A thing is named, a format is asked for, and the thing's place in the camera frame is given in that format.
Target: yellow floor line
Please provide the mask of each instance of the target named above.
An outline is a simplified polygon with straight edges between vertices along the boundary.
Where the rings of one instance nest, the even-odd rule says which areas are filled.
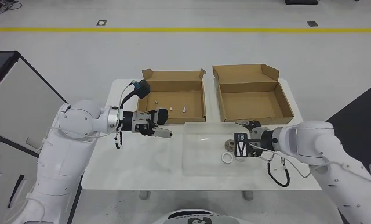
[[[0,32],[257,32],[257,33],[371,33],[369,28],[269,27],[0,27]]]

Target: logo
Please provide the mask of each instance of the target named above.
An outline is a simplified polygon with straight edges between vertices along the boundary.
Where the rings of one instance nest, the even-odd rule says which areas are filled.
[[[203,218],[202,220],[199,218],[190,218],[188,219],[187,224],[213,224],[210,218]]]

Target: white ring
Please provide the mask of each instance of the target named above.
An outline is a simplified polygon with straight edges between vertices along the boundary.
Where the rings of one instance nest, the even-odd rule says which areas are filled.
[[[231,159],[230,160],[225,160],[224,159],[224,156],[225,155],[229,155],[230,157],[231,157]],[[226,151],[226,152],[224,152],[222,155],[221,155],[221,160],[225,163],[225,164],[230,164],[230,163],[232,163],[233,162],[233,155],[232,155],[232,153],[230,153],[230,152],[228,152],[228,151]]]

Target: metal nut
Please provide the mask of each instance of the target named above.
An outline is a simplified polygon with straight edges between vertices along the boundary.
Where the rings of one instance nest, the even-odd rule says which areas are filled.
[[[234,140],[233,140],[233,139],[229,139],[229,140],[227,140],[227,141],[225,142],[225,144],[224,144],[224,147],[225,147],[225,149],[226,149],[227,151],[230,151],[230,152],[234,151],[234,147],[235,147],[235,145],[234,145]]]

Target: table leg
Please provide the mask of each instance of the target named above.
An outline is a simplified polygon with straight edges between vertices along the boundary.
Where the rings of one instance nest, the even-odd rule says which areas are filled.
[[[254,199],[254,193],[251,190],[242,191],[242,197],[246,201],[252,201]]]
[[[151,191],[139,191],[139,199],[146,200],[150,197]]]

